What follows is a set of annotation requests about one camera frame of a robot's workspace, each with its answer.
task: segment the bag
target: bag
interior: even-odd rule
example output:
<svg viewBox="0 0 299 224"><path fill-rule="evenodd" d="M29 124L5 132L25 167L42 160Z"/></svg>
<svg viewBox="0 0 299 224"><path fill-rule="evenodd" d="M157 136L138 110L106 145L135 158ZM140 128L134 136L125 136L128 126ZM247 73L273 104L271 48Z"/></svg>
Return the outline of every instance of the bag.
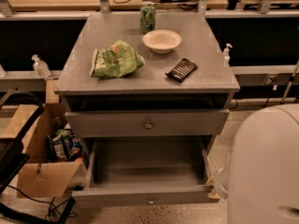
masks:
<svg viewBox="0 0 299 224"><path fill-rule="evenodd" d="M144 65L143 58L122 40L93 53L91 77L124 77Z"/></svg>

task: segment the open drawer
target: open drawer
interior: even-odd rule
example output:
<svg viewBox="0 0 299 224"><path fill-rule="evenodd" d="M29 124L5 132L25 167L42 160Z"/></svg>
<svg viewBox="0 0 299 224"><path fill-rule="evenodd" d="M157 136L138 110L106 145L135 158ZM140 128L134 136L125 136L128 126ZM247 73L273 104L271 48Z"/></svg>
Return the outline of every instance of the open drawer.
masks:
<svg viewBox="0 0 299 224"><path fill-rule="evenodd" d="M98 138L87 185L73 197L84 208L214 203L201 136Z"/></svg>

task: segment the drawer handle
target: drawer handle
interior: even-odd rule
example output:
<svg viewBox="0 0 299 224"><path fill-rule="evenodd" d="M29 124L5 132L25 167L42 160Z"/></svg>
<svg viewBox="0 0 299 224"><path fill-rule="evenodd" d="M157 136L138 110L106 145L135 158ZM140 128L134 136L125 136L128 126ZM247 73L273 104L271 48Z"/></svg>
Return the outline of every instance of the drawer handle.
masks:
<svg viewBox="0 0 299 224"><path fill-rule="evenodd" d="M151 198L149 198L149 202L148 202L149 205L154 205L154 202Z"/></svg>
<svg viewBox="0 0 299 224"><path fill-rule="evenodd" d="M144 126L147 130L151 130L152 128L152 124L150 123L150 121L147 121L147 123Z"/></svg>

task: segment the cardboard box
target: cardboard box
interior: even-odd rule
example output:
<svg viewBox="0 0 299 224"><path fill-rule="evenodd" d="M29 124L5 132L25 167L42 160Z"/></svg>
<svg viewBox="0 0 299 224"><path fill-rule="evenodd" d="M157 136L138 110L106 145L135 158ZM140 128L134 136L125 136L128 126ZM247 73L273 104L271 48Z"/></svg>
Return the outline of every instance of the cardboard box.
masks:
<svg viewBox="0 0 299 224"><path fill-rule="evenodd" d="M63 124L66 119L62 104L44 104L44 107L45 112L22 139L23 152L30 159L19 172L17 188L29 197L60 197L67 188L84 184L86 168L83 162L77 161L49 163L46 136L52 137L53 119L59 117ZM16 136L35 109L35 105L19 105L4 136Z"/></svg>

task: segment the drawer knob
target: drawer knob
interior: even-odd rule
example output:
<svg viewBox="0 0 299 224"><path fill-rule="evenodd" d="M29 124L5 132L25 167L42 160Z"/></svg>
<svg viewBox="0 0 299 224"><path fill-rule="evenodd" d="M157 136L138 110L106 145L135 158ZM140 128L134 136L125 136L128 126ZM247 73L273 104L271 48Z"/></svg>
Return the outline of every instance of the drawer knob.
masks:
<svg viewBox="0 0 299 224"><path fill-rule="evenodd" d="M146 128L147 130L150 130L150 129L152 128L152 124L151 124L149 121L147 121L147 123L146 123L146 125L145 125L145 128Z"/></svg>

